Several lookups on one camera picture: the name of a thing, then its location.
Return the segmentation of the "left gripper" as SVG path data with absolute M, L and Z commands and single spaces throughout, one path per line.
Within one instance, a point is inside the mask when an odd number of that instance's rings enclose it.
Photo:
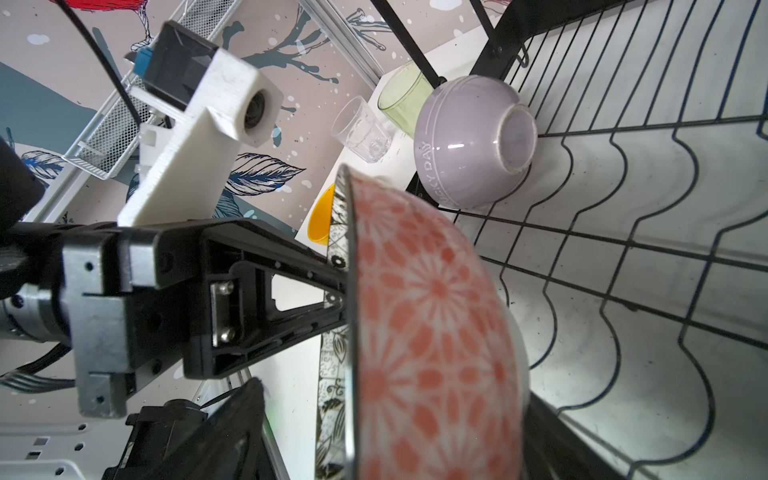
M 281 310 L 273 280 L 325 292 Z M 1 234 L 1 334 L 74 355 L 81 415 L 120 418 L 175 363 L 221 379 L 344 322 L 346 274 L 261 221 L 20 222 Z

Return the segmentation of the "yellow ceramic bowl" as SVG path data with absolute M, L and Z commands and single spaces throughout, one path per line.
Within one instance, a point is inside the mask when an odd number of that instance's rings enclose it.
M 310 213 L 307 237 L 313 243 L 324 246 L 328 244 L 334 191 L 335 185 L 331 184 L 319 197 Z

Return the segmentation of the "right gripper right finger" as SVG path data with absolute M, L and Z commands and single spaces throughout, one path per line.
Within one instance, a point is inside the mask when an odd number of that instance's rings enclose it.
M 523 433 L 524 479 L 622 479 L 534 393 Z

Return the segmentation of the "lilac ceramic bowl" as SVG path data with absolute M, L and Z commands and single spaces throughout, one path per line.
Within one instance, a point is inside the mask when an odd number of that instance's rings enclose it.
M 469 75 L 440 85 L 414 133 L 419 180 L 429 197 L 457 209 L 491 204 L 523 180 L 538 139 L 531 111 L 507 83 Z

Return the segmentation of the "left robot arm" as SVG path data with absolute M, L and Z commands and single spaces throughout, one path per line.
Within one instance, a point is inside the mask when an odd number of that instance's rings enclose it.
M 124 417 L 175 363 L 221 379 L 345 321 L 344 273 L 264 222 L 27 222 L 44 191 L 3 145 L 1 335 L 68 347 L 85 417 Z

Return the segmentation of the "green glass tumbler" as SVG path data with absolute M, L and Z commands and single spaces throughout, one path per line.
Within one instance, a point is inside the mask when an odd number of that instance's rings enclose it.
M 387 81 L 377 101 L 378 109 L 409 137 L 433 86 L 413 62 L 402 66 Z

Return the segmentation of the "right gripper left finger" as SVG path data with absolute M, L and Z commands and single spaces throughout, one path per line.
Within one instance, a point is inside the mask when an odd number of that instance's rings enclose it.
M 264 388 L 253 378 L 212 414 L 175 399 L 131 414 L 121 459 L 105 479 L 265 479 Z

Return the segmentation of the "pink floral pattern bowl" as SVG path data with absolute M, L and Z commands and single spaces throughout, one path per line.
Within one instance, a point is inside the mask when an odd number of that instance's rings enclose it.
M 345 476 L 516 479 L 528 360 L 465 235 L 348 166 L 327 258 L 345 275 Z

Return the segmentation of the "clear glass tumbler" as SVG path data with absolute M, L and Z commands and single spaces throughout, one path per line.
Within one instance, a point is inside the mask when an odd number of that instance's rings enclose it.
M 338 113 L 331 136 L 369 164 L 380 162 L 393 140 L 392 134 L 361 96 L 350 100 Z

